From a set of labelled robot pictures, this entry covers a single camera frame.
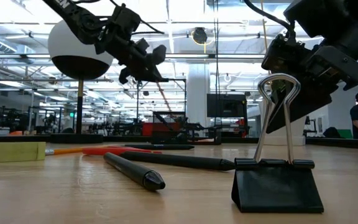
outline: binder clip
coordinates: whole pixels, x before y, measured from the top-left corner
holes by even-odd
[[[273,80],[293,83],[291,92],[283,101],[287,130],[288,160],[260,159],[272,100],[264,91],[264,85]],[[290,122],[290,104],[301,88],[298,80],[284,73],[262,79],[258,84],[260,94],[267,100],[261,137],[253,159],[236,158],[231,198],[241,212],[254,213],[323,213],[316,183],[311,170],[314,162],[293,158]]]

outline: table surface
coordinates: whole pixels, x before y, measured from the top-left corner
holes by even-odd
[[[75,145],[49,144],[48,148]],[[196,146],[164,153],[251,158],[253,144]],[[234,171],[214,172],[147,164],[165,180],[154,193],[128,179],[101,156],[80,153],[44,161],[0,163],[0,223],[358,223],[358,149],[295,147],[297,159],[312,159],[323,214],[240,213],[231,200]],[[286,148],[266,146],[264,158],[285,159]]]

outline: binder clip metal handle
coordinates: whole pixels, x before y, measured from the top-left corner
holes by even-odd
[[[265,87],[266,83],[274,81],[274,80],[286,80],[288,82],[293,83],[293,88],[292,88],[291,92],[285,97],[285,99],[283,101],[285,127],[287,130],[288,162],[290,164],[293,164],[294,159],[293,159],[293,144],[292,144],[291,121],[290,121],[290,105],[291,105],[292,101],[295,99],[295,97],[299,94],[299,92],[301,90],[301,83],[296,78],[292,77],[291,75],[287,75],[285,73],[275,73],[273,75],[269,75],[269,76],[261,79],[261,81],[258,84],[258,91],[262,95],[262,97],[266,100],[267,105],[266,105],[266,110],[265,110],[264,119],[263,119],[264,124],[263,124],[263,128],[262,128],[262,133],[260,135],[257,149],[255,151],[254,161],[259,162],[259,160],[260,160],[260,155],[262,153],[262,148],[263,148],[264,141],[265,141],[267,126],[269,125],[269,118],[270,118],[270,114],[272,112],[273,101],[268,96],[264,87]]]

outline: black and white ball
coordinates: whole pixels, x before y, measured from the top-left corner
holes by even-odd
[[[94,45],[81,43],[65,21],[60,21],[50,32],[48,50],[59,71],[76,80],[100,77],[107,72],[113,60],[107,52],[97,55]]]

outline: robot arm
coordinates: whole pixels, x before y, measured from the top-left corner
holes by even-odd
[[[302,89],[291,104],[291,121],[295,121],[329,104],[330,94],[344,82],[344,90],[358,85],[358,1],[356,0],[294,0],[285,10],[288,23],[265,15],[288,29],[279,34],[267,49],[262,68],[282,72],[300,81]],[[313,49],[296,41],[295,22],[310,36],[324,39]],[[288,84],[274,83],[272,99],[276,104],[270,117],[268,133],[285,125],[282,102]]]
[[[126,8],[125,4],[116,6],[112,16],[105,18],[95,16],[77,6],[78,2],[71,0],[43,1],[63,18],[72,33],[83,44],[94,45],[97,54],[106,51],[118,60],[119,65],[126,66],[119,76],[122,84],[127,82],[126,77],[129,75],[136,80],[148,82],[168,81],[167,78],[162,78],[156,67],[165,60],[167,48],[160,45],[152,54],[148,54],[146,49],[149,45],[146,40],[140,39],[136,43],[131,41],[132,33],[142,20],[138,14]]]

